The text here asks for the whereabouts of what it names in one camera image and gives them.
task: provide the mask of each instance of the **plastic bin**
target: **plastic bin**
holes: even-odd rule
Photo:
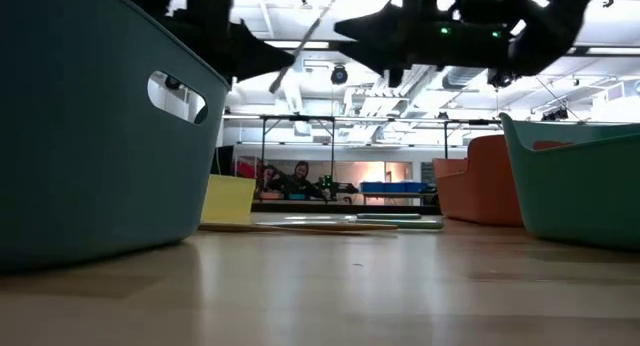
[[[640,164],[629,156],[640,148],[640,125],[559,126],[565,133],[555,141],[572,144],[534,151],[527,144],[536,138],[535,124],[506,114],[501,119],[529,232],[557,241],[640,250]],[[539,138],[553,141],[545,128]],[[523,141],[521,131],[531,139]]]
[[[465,160],[433,159],[442,214],[483,225],[522,227],[504,136],[477,137],[468,154]]]
[[[402,193],[407,192],[403,182],[385,182],[384,192]]]
[[[173,243],[199,225],[229,86],[128,0],[0,0],[0,271]],[[195,125],[153,106],[163,71]]]
[[[384,183],[383,182],[361,182],[360,192],[364,192],[364,193],[384,192]]]

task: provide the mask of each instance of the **black equipment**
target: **black equipment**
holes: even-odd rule
[[[360,192],[352,183],[349,182],[333,182],[331,175],[320,176],[318,182],[314,184],[319,190],[329,190],[330,199],[337,200],[336,194],[357,194]]]
[[[339,51],[380,75],[388,70],[390,87],[413,64],[488,68],[495,87],[537,75],[573,46],[591,0],[455,0],[447,11],[438,0],[402,1],[334,27],[356,40]],[[520,21],[526,26],[513,35]]]
[[[233,0],[187,0],[166,16],[171,0],[131,0],[187,45],[229,84],[289,67],[295,57],[258,40],[244,22],[229,22]]]

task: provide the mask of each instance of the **teal plastic bin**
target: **teal plastic bin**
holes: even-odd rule
[[[0,271],[177,242],[199,225],[229,86],[128,0],[0,0]],[[154,107],[163,71],[198,125]]]
[[[633,156],[640,149],[640,125],[562,126],[500,117],[529,232],[557,241],[640,250],[640,159]],[[533,151],[535,140],[572,144]]]

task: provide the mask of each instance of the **security camera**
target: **security camera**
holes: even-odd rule
[[[164,85],[169,89],[169,90],[177,90],[180,88],[180,86],[182,86],[182,84],[180,83],[180,81],[174,79],[171,76],[167,76],[167,78],[164,80]]]
[[[511,72],[502,72],[495,69],[487,73],[487,83],[497,89],[506,88],[516,81],[517,77]]]
[[[331,73],[331,83],[334,85],[344,85],[349,79],[349,74],[344,65],[336,65]]]

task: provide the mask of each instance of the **flat board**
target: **flat board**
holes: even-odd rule
[[[436,220],[362,220],[369,225],[395,225],[398,230],[441,230],[444,227],[442,221]]]
[[[358,214],[358,220],[420,220],[420,214]]]

